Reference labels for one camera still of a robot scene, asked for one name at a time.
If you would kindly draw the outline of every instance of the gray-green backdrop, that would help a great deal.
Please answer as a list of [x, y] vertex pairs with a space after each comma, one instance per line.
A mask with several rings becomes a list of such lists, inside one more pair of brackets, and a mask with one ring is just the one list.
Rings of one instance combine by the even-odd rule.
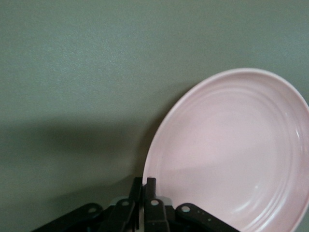
[[0, 0], [0, 231], [126, 195], [162, 117], [215, 73], [266, 69], [309, 101], [308, 12], [306, 0]]

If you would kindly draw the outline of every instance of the black plastic part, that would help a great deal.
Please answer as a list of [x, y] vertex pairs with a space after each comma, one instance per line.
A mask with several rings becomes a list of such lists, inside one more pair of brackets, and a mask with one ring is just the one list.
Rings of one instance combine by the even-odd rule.
[[147, 178], [144, 189], [144, 230], [145, 232], [170, 232], [163, 201], [156, 198], [155, 178]]
[[135, 202], [135, 207], [132, 215], [132, 232], [140, 229], [140, 210], [142, 207], [142, 177], [135, 177], [130, 191], [129, 199]]
[[102, 211], [103, 208], [99, 204], [85, 204], [32, 232], [66, 232], [70, 228], [95, 220], [100, 216]]
[[122, 199], [117, 202], [109, 218], [102, 222], [98, 232], [123, 232], [130, 225], [135, 203], [131, 199]]
[[164, 203], [160, 199], [144, 202], [145, 232], [170, 232]]
[[156, 179], [148, 177], [147, 184], [145, 186], [145, 194], [144, 194], [145, 200], [151, 200], [156, 198], [155, 185], [156, 185]]
[[239, 232], [235, 228], [191, 203], [176, 208], [176, 216], [200, 226], [207, 232]]

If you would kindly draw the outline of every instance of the pink plate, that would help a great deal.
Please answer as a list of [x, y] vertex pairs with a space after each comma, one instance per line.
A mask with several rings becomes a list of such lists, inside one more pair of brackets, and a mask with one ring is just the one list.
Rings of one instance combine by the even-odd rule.
[[309, 108], [259, 69], [214, 75], [171, 109], [143, 182], [173, 206], [193, 203], [242, 232], [291, 232], [309, 203]]

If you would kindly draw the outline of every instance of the plate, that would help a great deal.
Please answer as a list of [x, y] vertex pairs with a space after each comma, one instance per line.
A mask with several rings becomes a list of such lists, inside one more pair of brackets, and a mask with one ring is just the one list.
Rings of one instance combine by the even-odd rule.
[[174, 207], [193, 203], [242, 232], [291, 232], [309, 203], [309, 108], [259, 69], [216, 74], [161, 123], [143, 173]]

